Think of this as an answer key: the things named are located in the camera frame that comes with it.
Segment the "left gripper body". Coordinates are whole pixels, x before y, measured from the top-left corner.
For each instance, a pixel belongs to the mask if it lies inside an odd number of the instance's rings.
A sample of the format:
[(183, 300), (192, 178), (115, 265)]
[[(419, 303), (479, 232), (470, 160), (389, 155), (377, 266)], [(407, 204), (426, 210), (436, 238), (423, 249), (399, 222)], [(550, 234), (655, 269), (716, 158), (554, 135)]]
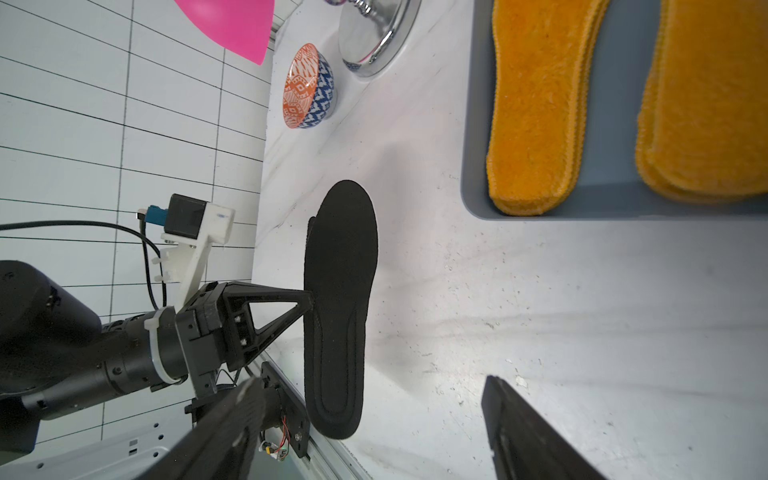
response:
[(218, 393), (218, 372), (234, 352), (227, 334), (234, 315), (227, 311), (225, 296), (245, 285), (211, 282), (179, 311), (164, 307), (143, 315), (151, 391), (189, 381), (197, 396)]

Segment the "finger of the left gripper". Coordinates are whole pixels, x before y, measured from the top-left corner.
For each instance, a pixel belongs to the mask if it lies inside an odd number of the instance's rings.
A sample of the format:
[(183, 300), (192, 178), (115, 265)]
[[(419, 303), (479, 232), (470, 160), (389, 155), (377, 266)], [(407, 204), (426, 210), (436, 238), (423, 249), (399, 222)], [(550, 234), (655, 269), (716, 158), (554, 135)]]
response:
[(307, 291), (227, 283), (218, 299), (227, 368), (251, 363), (312, 306)]

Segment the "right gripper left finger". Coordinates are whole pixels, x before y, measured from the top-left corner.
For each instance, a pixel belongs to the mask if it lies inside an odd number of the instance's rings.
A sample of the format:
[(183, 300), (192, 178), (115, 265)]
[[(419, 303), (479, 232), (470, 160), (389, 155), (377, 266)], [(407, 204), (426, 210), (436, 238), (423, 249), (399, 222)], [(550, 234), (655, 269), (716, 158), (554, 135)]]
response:
[(235, 388), (142, 479), (246, 479), (266, 413), (260, 379)]

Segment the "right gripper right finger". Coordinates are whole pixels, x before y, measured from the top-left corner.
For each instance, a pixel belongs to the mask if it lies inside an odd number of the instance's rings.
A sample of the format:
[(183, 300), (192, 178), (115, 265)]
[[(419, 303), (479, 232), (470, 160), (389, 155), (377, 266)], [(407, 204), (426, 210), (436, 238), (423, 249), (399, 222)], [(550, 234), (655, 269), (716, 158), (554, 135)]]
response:
[(604, 477), (502, 378), (486, 378), (481, 406), (499, 479)]

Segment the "black insole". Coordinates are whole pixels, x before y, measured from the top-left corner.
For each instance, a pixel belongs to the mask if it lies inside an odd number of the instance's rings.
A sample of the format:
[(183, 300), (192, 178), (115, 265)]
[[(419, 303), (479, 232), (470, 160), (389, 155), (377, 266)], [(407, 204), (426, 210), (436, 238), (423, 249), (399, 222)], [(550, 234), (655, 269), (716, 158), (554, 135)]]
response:
[(337, 182), (308, 223), (304, 289), (304, 390), (316, 430), (343, 440), (364, 403), (366, 321), (378, 262), (375, 210), (357, 182)]

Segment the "yellow insole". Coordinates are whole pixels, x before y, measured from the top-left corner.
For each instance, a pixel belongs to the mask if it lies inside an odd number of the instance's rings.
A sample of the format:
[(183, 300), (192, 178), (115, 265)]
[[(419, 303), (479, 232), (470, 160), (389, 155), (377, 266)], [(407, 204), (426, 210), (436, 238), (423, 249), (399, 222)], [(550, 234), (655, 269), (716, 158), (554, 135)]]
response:
[(766, 194), (766, 2), (661, 3), (635, 163), (651, 190), (678, 202)]
[(497, 1), (489, 196), (510, 216), (542, 215), (579, 177), (592, 57), (608, 4)]

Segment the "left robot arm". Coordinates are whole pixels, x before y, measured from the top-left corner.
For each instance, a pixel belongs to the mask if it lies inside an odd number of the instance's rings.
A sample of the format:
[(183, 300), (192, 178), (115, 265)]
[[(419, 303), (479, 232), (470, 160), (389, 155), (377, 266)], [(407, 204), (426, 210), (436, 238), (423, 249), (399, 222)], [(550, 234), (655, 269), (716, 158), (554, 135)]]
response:
[(1, 460), (30, 454), (40, 424), (190, 381), (199, 422), (237, 371), (312, 308), (307, 291), (212, 282), (179, 307), (104, 324), (33, 266), (1, 264)]

